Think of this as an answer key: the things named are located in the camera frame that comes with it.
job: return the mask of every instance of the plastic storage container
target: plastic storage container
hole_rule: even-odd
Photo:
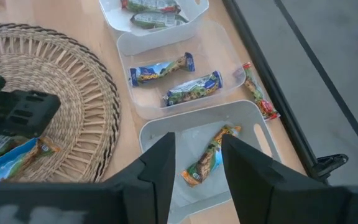
[[[222,96],[242,85],[246,75],[226,31],[217,23],[203,21],[198,23],[195,30],[177,27],[174,39],[168,40],[171,44],[164,45],[166,41],[157,38],[144,39],[130,33],[123,34],[117,41],[117,48],[128,80],[127,87],[137,113],[145,119],[155,119],[171,114],[186,112],[202,108],[214,103]],[[179,70],[169,74],[153,83],[132,87],[130,68],[167,60],[176,60],[189,52],[193,55],[195,72]],[[171,88],[184,82],[203,77],[213,71],[221,72],[223,88],[215,94],[198,100],[180,103],[166,107],[163,95]]]
[[[181,7],[180,15],[186,18],[189,23],[182,25],[182,29],[195,29],[196,23],[199,22],[203,14],[208,10],[208,0],[176,0]],[[101,10],[104,18],[111,28],[111,34],[115,39],[118,39],[122,34],[129,32],[137,36],[144,36],[151,33],[156,33],[161,37],[170,37],[174,35],[177,27],[168,29],[153,29],[144,30],[134,26],[130,19],[134,15],[121,7],[121,0],[99,0]]]
[[[212,137],[225,124],[241,125],[239,139],[261,150],[258,141],[260,126],[271,155],[276,161],[280,157],[270,136],[268,127],[258,107],[251,101],[241,100],[188,113],[148,122],[140,131],[142,152],[148,150],[167,132],[174,132],[176,138],[176,167],[169,223],[180,223],[193,213],[227,202],[231,198],[223,165],[196,187],[189,187],[180,172],[196,162]]]

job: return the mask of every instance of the wooden countertop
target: wooden countertop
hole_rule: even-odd
[[[204,19],[220,23],[228,33],[239,58],[250,62],[222,0],[209,0],[209,10]],[[121,133],[105,179],[123,169],[140,155],[139,131],[147,122],[140,118],[133,107],[118,52],[97,0],[0,0],[0,22],[16,22],[55,29],[89,47],[107,66],[116,82],[122,103]],[[252,100],[245,87],[237,89],[227,102]],[[268,126],[275,140],[282,162],[305,173],[296,152],[279,119]],[[232,201],[192,215],[184,223],[238,223]]]

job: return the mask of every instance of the woven placemat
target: woven placemat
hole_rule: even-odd
[[[0,75],[4,91],[44,91],[62,103],[44,132],[62,150],[17,179],[99,181],[119,136],[121,111],[116,85],[97,56],[54,30],[0,24]]]

